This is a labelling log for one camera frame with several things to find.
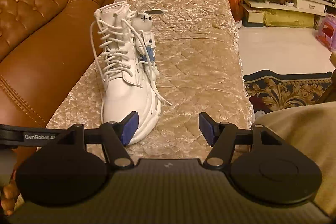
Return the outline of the white high-top boot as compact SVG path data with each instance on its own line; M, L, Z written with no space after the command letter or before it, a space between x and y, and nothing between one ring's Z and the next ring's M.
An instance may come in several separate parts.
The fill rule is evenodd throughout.
M104 85L102 122L120 122L138 114L135 132L122 135L125 145L147 137L157 124L164 98L156 87L155 38L151 32L156 10L131 10L127 0L115 0L94 12L104 61L99 72Z

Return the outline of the white shoelace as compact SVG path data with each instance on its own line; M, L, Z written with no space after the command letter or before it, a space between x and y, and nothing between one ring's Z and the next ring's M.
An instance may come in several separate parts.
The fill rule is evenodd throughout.
M95 11L98 34L101 36L102 57L104 66L99 67L101 79L105 86L108 82L122 78L126 83L143 87L141 76L149 81L155 96L168 105L167 101L156 88L156 80L151 80L143 65L139 63L139 55L135 46L135 30L131 27L131 14L129 9Z

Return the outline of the dark floral patterned rug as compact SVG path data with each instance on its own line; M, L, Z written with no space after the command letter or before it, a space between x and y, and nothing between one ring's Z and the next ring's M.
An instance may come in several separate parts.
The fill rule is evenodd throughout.
M243 77L254 112L313 105L332 84L332 72L280 75L261 70Z

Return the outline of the beige quilted velvet cover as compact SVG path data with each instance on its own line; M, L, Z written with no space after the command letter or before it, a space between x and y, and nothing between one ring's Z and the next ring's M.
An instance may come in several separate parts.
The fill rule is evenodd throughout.
M239 56L239 32L228 0L128 0L130 8L166 9L154 17L157 87L168 101L147 137L127 147L131 158L205 159L198 128L207 112L216 121L250 128L253 121Z

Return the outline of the beige trouser leg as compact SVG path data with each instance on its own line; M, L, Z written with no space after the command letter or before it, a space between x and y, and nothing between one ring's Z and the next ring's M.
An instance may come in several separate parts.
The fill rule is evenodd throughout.
M335 102L292 107L270 113L257 111L255 123L272 130L312 159L322 172L315 203L335 219Z

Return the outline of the white rabbit plush charm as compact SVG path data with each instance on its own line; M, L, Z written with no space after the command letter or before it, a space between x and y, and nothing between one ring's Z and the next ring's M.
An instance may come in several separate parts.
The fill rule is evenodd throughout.
M135 46L139 55L139 63L151 80L156 80L159 71L155 65L155 37L151 32L153 16L167 13L167 10L152 9L149 5L154 1L146 2L131 14L131 27L135 30Z

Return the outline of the brown leather sofa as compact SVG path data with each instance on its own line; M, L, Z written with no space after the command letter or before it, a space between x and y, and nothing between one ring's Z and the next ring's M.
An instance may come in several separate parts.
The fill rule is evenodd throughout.
M102 53L94 13L115 0L1 0L1 123L45 127Z

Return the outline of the red plastic bag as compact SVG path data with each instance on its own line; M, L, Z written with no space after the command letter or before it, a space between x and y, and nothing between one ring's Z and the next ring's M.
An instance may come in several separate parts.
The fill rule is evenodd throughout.
M230 4L230 9L234 20L236 22L242 20L244 15L242 0L228 0L228 1Z

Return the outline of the pink plastic stool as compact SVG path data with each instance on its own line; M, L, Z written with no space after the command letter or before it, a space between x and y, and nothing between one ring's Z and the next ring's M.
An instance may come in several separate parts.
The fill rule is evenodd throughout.
M327 14L319 25L315 38L331 52L336 48L336 18L334 15Z

